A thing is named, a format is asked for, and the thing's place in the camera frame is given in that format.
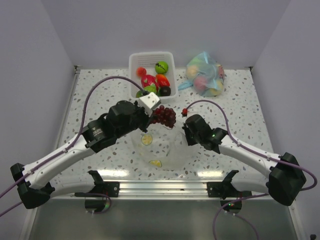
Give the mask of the red grape bunch toy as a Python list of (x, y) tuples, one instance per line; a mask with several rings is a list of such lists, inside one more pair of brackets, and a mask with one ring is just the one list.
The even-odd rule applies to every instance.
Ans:
[(153, 111), (152, 124), (161, 124), (172, 129), (176, 123), (176, 113), (172, 108), (160, 105)]

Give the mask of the green round fruit toy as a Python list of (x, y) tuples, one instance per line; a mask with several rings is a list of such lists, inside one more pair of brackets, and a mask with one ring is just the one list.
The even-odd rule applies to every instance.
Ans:
[(145, 91), (147, 91), (148, 93), (155, 93), (157, 94), (157, 87), (155, 85), (148, 85), (148, 86), (145, 86), (143, 88)]

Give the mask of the clear plastic fruit bag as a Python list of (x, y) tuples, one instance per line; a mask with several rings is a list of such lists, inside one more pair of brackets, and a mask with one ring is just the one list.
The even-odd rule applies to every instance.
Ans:
[[(149, 164), (150, 161), (161, 161), (163, 170), (178, 170), (191, 157), (192, 148), (188, 146), (182, 122), (177, 121), (173, 128), (167, 128), (159, 123), (148, 127), (147, 132), (137, 129), (130, 133), (132, 144), (140, 158)], [(152, 143), (143, 145), (141, 137), (152, 135)]]

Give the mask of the pink dragon fruit toy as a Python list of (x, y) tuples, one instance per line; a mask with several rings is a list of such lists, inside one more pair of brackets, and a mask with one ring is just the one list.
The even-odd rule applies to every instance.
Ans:
[(150, 74), (146, 74), (145, 76), (141, 77), (140, 81), (143, 88), (151, 85), (155, 85), (156, 87), (159, 86), (156, 81), (156, 77)]

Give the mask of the dark purple mangosteen toy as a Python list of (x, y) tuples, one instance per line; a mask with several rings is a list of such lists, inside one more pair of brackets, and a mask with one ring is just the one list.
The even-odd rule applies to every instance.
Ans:
[(163, 86), (159, 89), (159, 96), (160, 97), (168, 97), (171, 95), (171, 88), (169, 86)]

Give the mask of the red strawberry toy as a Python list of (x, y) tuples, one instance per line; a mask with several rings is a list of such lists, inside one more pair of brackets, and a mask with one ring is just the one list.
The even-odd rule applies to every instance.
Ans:
[(137, 77), (142, 78), (147, 74), (147, 70), (144, 67), (140, 66), (136, 69), (135, 73)]

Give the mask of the red apple slice toy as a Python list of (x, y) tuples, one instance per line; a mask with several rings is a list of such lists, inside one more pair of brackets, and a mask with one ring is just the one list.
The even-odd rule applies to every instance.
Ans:
[(161, 88), (170, 86), (170, 82), (164, 74), (157, 74), (155, 79)]

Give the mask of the green striped watermelon toy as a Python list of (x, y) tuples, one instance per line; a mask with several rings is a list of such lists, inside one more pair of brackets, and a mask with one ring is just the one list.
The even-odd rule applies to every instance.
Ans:
[(154, 66), (155, 72), (157, 74), (166, 74), (168, 72), (169, 66), (165, 61), (158, 61)]

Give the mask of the yellow green mango toy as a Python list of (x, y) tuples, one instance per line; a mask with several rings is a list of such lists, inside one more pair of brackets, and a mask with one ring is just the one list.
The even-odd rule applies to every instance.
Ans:
[(142, 96), (143, 96), (143, 93), (142, 93), (141, 90), (139, 90), (139, 91), (136, 93), (136, 95), (135, 95), (136, 98), (140, 98), (140, 97), (142, 97)]

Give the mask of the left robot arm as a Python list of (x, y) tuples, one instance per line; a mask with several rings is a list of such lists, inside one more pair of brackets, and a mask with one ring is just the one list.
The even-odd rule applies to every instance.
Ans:
[(28, 165), (16, 163), (10, 171), (17, 182), (18, 195), (26, 209), (34, 209), (55, 196), (75, 193), (79, 197), (108, 197), (108, 188), (96, 170), (82, 182), (54, 187), (50, 184), (56, 175), (71, 165), (114, 145), (130, 132), (147, 131), (157, 100), (139, 98), (134, 103), (121, 100), (107, 113), (90, 121), (75, 137), (52, 153)]

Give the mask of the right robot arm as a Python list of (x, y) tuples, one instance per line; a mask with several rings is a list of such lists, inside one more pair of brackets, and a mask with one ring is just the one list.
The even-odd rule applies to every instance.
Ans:
[(227, 196), (243, 191), (258, 192), (290, 206), (307, 181), (296, 157), (290, 153), (277, 155), (241, 143), (226, 130), (211, 128), (198, 114), (188, 117), (182, 128), (188, 145), (199, 144), (208, 151), (234, 158), (261, 174), (260, 177), (233, 179), (237, 171), (231, 171), (222, 185)]

